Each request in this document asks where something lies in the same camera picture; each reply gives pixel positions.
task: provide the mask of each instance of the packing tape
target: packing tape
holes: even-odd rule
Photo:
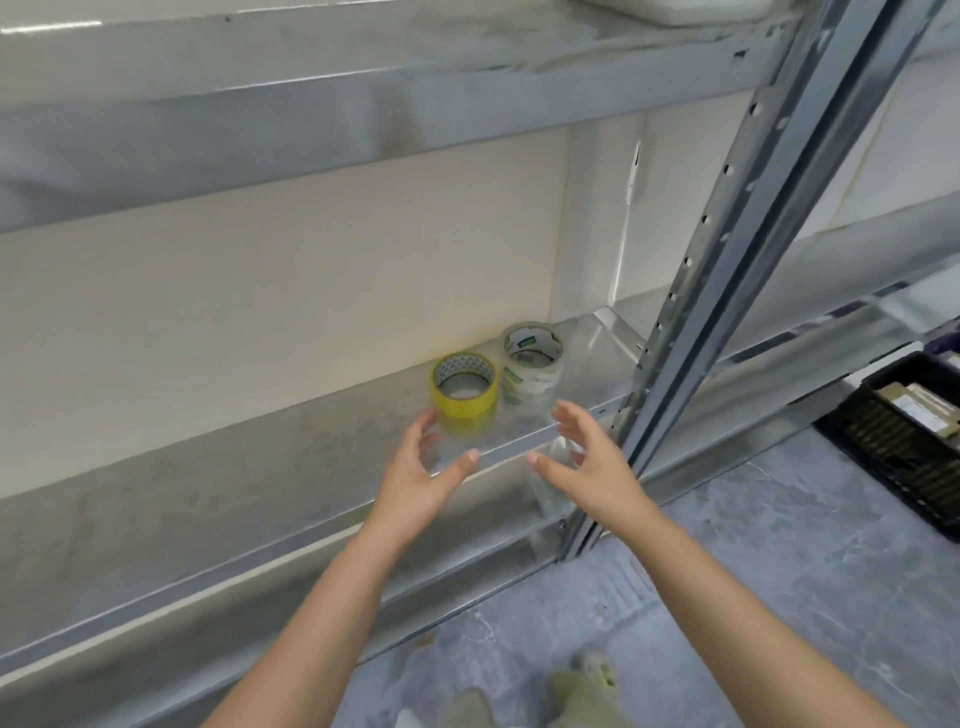
[[[503,388],[520,399],[556,389],[564,376],[564,342],[549,324],[527,321],[507,328],[503,343]]]
[[[496,381],[496,367],[486,356],[456,352],[433,368],[430,397],[447,417],[468,420],[496,404]]]

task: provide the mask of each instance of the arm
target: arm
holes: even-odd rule
[[[427,413],[404,434],[360,531],[205,728],[315,728],[333,722],[391,569],[476,466],[478,453],[471,450],[430,477],[420,452],[436,437],[424,435],[435,419]]]
[[[636,555],[747,728],[902,728],[660,512],[589,413],[560,402],[554,417],[584,448],[579,470],[528,459]]]

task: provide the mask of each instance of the box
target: box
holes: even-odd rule
[[[877,392],[903,414],[943,438],[960,431],[960,408],[920,384],[887,384]]]

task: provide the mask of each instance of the forearm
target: forearm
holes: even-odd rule
[[[901,726],[652,503],[624,541],[748,728]]]
[[[327,726],[366,643],[399,549],[361,529],[280,637],[210,717],[220,726]]]

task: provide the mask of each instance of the black crate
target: black crate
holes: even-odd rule
[[[914,382],[960,406],[960,376],[924,353],[867,377],[815,423],[830,441],[951,541],[960,543],[960,452],[876,393]]]

